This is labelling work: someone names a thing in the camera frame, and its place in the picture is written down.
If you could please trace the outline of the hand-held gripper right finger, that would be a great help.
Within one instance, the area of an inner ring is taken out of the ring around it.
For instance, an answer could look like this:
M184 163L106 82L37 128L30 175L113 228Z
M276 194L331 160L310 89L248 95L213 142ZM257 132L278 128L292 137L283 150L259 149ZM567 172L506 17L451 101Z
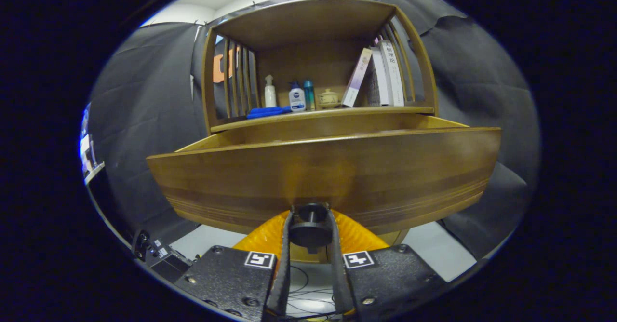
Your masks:
M388 322L445 293L448 284L407 244L389 246L330 210L335 310L344 322Z

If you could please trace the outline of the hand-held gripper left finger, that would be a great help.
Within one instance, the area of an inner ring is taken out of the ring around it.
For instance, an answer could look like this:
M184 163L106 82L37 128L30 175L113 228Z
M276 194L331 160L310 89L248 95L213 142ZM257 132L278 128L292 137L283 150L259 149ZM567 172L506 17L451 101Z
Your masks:
M174 286L232 318L250 322L284 318L290 291L292 220L292 212L285 211L232 247L210 247Z

